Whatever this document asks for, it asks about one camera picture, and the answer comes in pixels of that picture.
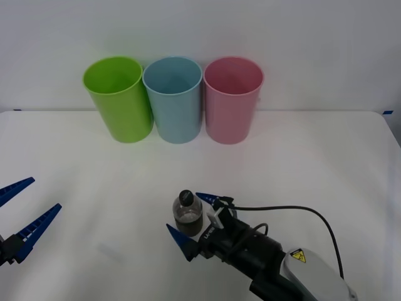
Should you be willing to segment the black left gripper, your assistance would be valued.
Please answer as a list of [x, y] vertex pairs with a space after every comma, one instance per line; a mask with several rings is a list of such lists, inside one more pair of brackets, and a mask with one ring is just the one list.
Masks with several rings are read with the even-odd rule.
[[[34, 182], [35, 179], [29, 177], [1, 188], [0, 207]], [[0, 236], [0, 266], [5, 263], [13, 264], [15, 261], [17, 263], [23, 262], [61, 209], [62, 206], [58, 203], [6, 240]]]

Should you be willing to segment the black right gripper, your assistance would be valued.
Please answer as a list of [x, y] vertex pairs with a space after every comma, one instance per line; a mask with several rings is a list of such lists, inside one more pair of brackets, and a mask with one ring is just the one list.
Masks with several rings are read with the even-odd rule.
[[[219, 208], [230, 208], [234, 198], [228, 196], [216, 196], [207, 193], [195, 194], [200, 200], [209, 204], [214, 211]], [[166, 224], [166, 227], [181, 250], [185, 259], [191, 262], [197, 256], [209, 259], [217, 256], [221, 261], [233, 267], [250, 267], [249, 256], [244, 251], [245, 243], [238, 246], [241, 239], [245, 237], [251, 227], [232, 217], [230, 214], [220, 218], [223, 229], [210, 225], [199, 240], [195, 240], [173, 226]]]

